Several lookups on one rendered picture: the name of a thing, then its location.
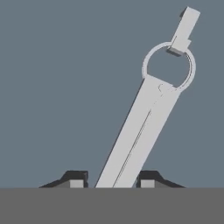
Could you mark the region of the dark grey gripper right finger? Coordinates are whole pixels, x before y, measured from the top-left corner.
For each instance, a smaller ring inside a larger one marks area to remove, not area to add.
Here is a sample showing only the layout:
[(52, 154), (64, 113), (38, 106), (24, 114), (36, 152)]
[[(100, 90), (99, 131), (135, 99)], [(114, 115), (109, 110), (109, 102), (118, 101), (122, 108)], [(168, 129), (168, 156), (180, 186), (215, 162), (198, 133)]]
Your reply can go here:
[(140, 171), (136, 179), (137, 188), (183, 188), (182, 185), (164, 179), (158, 171)]

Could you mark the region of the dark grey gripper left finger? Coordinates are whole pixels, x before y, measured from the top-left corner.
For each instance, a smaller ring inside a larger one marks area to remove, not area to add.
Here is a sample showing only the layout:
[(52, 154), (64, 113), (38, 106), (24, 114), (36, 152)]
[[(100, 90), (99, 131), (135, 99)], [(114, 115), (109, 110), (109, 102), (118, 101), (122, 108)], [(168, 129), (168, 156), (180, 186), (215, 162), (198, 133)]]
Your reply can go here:
[(41, 188), (88, 188), (88, 171), (66, 171), (60, 179), (42, 185)]

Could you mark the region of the grey metal tongs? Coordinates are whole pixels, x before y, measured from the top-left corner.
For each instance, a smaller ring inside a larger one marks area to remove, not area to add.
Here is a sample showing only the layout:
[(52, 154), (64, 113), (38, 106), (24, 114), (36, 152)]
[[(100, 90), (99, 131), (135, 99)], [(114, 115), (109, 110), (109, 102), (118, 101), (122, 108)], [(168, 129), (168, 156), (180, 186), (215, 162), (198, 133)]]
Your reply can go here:
[[(145, 56), (142, 84), (96, 182), (97, 188), (129, 188), (134, 185), (175, 103), (193, 82), (196, 62), (189, 50), (189, 37), (199, 17), (198, 10), (185, 8), (171, 41), (156, 45)], [(148, 74), (151, 56), (162, 48), (188, 59), (188, 75), (177, 87)]]

